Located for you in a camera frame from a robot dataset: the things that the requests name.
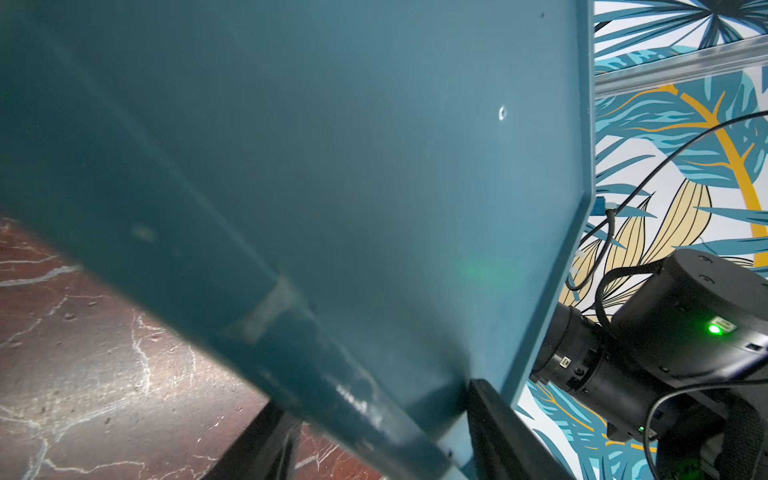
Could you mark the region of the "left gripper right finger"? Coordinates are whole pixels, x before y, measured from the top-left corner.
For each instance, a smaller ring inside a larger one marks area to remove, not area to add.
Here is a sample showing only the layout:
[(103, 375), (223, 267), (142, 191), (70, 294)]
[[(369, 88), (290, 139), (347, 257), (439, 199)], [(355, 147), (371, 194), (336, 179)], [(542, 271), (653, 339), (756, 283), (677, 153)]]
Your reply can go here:
[(479, 479), (570, 479), (572, 475), (541, 444), (493, 386), (468, 384), (466, 412)]

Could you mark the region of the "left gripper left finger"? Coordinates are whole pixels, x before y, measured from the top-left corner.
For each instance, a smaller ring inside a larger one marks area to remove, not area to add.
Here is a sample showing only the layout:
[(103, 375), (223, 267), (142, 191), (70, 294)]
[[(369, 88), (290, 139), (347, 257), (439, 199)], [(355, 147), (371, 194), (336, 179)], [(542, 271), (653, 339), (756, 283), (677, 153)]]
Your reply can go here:
[(270, 401), (203, 480), (294, 478), (302, 421)]

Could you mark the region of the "teal drawer cabinet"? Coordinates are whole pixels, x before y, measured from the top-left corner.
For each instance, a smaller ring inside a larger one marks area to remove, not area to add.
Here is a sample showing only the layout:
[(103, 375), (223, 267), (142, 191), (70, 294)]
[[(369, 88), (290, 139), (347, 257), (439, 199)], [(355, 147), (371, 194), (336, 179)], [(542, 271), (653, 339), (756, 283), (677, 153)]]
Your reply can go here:
[(5, 1), (1, 208), (393, 479), (465, 479), (594, 201), (590, 1)]

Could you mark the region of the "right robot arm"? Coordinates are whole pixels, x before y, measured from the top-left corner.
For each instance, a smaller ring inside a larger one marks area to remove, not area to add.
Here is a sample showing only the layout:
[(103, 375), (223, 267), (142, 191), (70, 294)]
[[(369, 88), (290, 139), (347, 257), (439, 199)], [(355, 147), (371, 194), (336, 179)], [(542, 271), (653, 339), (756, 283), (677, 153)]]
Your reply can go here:
[(656, 479), (767, 475), (767, 281), (693, 249), (606, 273), (558, 305), (530, 377), (642, 443)]

